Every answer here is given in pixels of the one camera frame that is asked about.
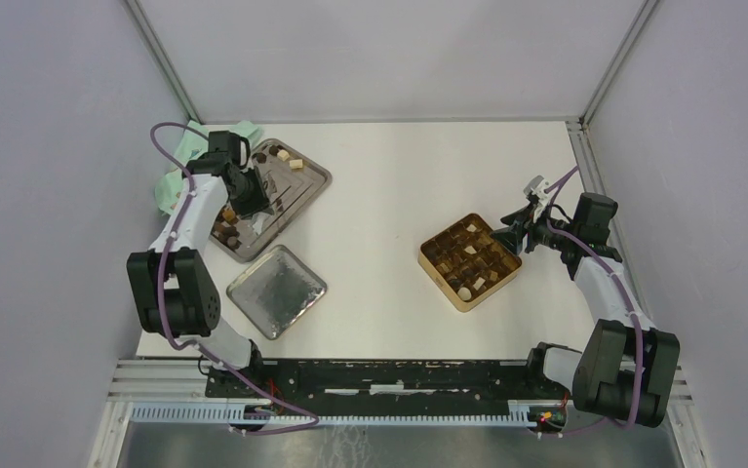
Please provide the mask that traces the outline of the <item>gold chocolate box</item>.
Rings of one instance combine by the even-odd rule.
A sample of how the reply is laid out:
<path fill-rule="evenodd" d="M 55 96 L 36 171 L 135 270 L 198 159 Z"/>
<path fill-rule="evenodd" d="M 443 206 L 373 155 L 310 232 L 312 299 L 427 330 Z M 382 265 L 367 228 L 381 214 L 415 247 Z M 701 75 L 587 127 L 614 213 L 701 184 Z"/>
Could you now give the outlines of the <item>gold chocolate box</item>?
<path fill-rule="evenodd" d="M 479 232 L 468 232 L 467 226 L 475 224 Z M 423 242 L 417 261 L 442 294 L 461 312 L 469 312 L 488 297 L 516 278 L 523 261 L 504 249 L 491 238 L 492 228 L 475 213 L 443 229 Z M 478 252 L 464 251 L 473 246 Z M 475 290 L 474 283 L 483 278 L 483 286 Z M 461 300 L 457 292 L 467 288 L 472 293 L 469 301 Z"/>

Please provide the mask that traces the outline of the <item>round white chocolate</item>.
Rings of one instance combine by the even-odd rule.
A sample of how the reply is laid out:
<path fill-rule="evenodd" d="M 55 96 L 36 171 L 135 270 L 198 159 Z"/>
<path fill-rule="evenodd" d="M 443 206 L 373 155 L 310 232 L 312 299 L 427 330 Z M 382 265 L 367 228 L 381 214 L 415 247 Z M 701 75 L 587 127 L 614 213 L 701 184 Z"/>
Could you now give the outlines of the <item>round white chocolate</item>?
<path fill-rule="evenodd" d="M 459 291 L 457 292 L 457 295 L 458 295 L 458 297 L 459 297 L 459 298 L 460 298 L 461 300 L 463 300 L 463 301 L 469 301 L 469 300 L 470 300 L 470 299 L 472 298 L 472 293 L 471 293 L 471 291 L 470 291 L 469 289 L 467 289 L 467 288 L 461 288 L 461 289 L 460 289 L 460 290 L 459 290 Z"/>

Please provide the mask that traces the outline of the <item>silver box lid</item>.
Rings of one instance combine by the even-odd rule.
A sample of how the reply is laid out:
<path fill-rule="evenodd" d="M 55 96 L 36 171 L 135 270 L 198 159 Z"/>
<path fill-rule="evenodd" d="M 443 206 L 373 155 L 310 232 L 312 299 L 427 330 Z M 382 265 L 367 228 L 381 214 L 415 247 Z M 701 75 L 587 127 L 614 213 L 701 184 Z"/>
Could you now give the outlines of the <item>silver box lid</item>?
<path fill-rule="evenodd" d="M 265 338 L 276 340 L 327 291 L 309 266 L 277 245 L 228 285 L 226 296 Z"/>

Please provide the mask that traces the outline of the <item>steel serving tongs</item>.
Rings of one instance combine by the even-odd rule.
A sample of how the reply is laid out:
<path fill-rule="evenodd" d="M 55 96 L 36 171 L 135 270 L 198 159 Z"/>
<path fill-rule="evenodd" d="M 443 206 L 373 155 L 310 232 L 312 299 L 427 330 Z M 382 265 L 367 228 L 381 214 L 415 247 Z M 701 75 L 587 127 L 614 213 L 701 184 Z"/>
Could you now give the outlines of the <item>steel serving tongs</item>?
<path fill-rule="evenodd" d="M 267 222 L 271 219 L 271 215 L 265 212 L 261 212 L 258 214 L 255 214 L 252 217 L 251 220 L 251 228 L 256 234 L 256 236 L 260 236 L 262 232 L 264 231 L 264 227 L 267 224 Z"/>

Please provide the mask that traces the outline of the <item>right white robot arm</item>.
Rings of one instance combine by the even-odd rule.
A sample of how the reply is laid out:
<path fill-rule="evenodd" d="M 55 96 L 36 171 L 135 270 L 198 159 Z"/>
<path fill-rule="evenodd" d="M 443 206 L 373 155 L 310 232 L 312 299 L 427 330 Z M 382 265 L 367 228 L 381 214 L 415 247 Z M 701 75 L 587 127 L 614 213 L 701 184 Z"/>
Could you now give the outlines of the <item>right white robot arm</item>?
<path fill-rule="evenodd" d="M 570 221 L 551 216 L 545 191 L 502 218 L 491 236 L 512 254 L 543 246 L 560 255 L 581 291 L 595 327 L 581 351 L 539 343 L 523 372 L 526 390 L 547 398 L 561 386 L 577 410 L 624 426 L 656 427 L 664 419 L 680 356 L 674 334 L 660 331 L 642 311 L 624 278 L 622 257 L 608 243 L 617 203 L 584 192 Z"/>

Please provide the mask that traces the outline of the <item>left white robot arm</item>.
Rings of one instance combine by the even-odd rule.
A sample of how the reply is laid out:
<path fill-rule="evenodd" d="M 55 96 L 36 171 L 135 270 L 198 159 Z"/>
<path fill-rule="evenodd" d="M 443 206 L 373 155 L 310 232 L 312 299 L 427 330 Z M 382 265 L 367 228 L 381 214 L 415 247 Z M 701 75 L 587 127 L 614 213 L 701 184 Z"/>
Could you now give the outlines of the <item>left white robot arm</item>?
<path fill-rule="evenodd" d="M 126 269 L 142 329 L 159 334 L 177 350 L 192 348 L 222 370 L 243 397 L 258 395 L 266 384 L 257 345 L 221 317 L 219 290 L 204 262 L 220 212 L 237 219 L 268 212 L 270 200 L 260 172 L 250 163 L 249 140 L 230 131 L 206 135 L 207 150 L 182 164 L 177 206 L 147 250 L 131 253 Z"/>

